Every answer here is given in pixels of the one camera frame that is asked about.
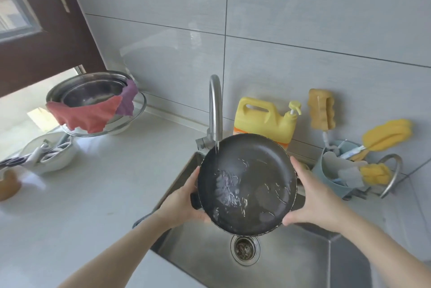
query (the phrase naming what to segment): hand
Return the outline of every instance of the hand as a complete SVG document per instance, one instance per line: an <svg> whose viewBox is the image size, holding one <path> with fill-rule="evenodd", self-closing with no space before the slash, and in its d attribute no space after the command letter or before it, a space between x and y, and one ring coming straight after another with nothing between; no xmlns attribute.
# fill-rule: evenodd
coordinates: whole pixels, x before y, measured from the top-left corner
<svg viewBox="0 0 431 288"><path fill-rule="evenodd" d="M305 170L293 156L290 161L304 185L306 197L304 207L286 214L283 224L310 222L329 231L341 232L343 225L354 217L355 213L311 171Z"/></svg>
<svg viewBox="0 0 431 288"><path fill-rule="evenodd" d="M198 166L187 179L184 186L170 194L154 213L165 220L170 228L177 227L190 220L211 222L211 219L205 212L198 211L191 206L190 194L197 190L195 183L199 170L200 167Z"/></svg>

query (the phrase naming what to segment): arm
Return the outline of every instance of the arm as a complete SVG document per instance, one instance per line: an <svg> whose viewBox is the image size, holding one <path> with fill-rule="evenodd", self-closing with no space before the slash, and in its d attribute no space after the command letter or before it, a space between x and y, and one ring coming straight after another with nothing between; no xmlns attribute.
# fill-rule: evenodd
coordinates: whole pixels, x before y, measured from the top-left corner
<svg viewBox="0 0 431 288"><path fill-rule="evenodd" d="M379 227L354 213L329 187L304 170L294 157L290 159L304 185L306 200L302 209L284 217L284 225L310 222L340 232L379 270L390 288L431 287L431 272L425 264Z"/></svg>
<svg viewBox="0 0 431 288"><path fill-rule="evenodd" d="M73 273L59 288L124 288L148 249L163 232L190 220L211 222L208 215L192 208L199 167L180 189L166 198L160 209L143 220L114 245Z"/></svg>

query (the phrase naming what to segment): purple cloth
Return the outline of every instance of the purple cloth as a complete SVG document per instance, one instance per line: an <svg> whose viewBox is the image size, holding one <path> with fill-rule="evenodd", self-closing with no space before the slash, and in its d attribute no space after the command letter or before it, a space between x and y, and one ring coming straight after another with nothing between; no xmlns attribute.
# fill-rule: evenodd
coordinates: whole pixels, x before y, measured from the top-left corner
<svg viewBox="0 0 431 288"><path fill-rule="evenodd" d="M126 83L127 86L123 88L120 94L123 99L115 112L118 115L133 115L133 99L139 92L133 80L127 80Z"/></svg>

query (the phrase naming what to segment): blue utensil holder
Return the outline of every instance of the blue utensil holder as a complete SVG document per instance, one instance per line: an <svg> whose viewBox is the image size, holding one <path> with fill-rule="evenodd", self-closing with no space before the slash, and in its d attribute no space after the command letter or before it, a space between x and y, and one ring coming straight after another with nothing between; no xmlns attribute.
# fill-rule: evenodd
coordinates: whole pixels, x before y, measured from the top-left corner
<svg viewBox="0 0 431 288"><path fill-rule="evenodd" d="M331 142L330 145L338 146L342 142L343 142L343 140L335 140L335 141ZM345 141L344 144L340 148L340 155L354 149L355 147L359 147L359 146L360 145L358 145L356 143L353 143L350 141ZM320 155L319 160L317 160L317 163L315 164L312 172L317 176L317 178L320 179L321 182L323 182L324 184L329 186L337 196L343 198L348 193L350 193L354 188L350 188L347 186L343 186L341 184L337 184L325 175L325 173L328 173L328 170L326 168L325 161L323 160L323 154L325 154L328 151L330 151L330 150L326 149L326 148L323 149L322 154Z"/></svg>

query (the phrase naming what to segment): forearm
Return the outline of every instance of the forearm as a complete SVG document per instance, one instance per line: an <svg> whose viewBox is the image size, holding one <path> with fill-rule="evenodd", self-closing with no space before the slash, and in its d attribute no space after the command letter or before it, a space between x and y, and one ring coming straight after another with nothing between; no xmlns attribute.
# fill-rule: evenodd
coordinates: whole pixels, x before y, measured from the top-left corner
<svg viewBox="0 0 431 288"><path fill-rule="evenodd" d="M352 214L342 234L379 270L389 288L431 287L431 272L376 225Z"/></svg>
<svg viewBox="0 0 431 288"><path fill-rule="evenodd" d="M148 249L169 229L157 213L72 274L59 288L123 288Z"/></svg>

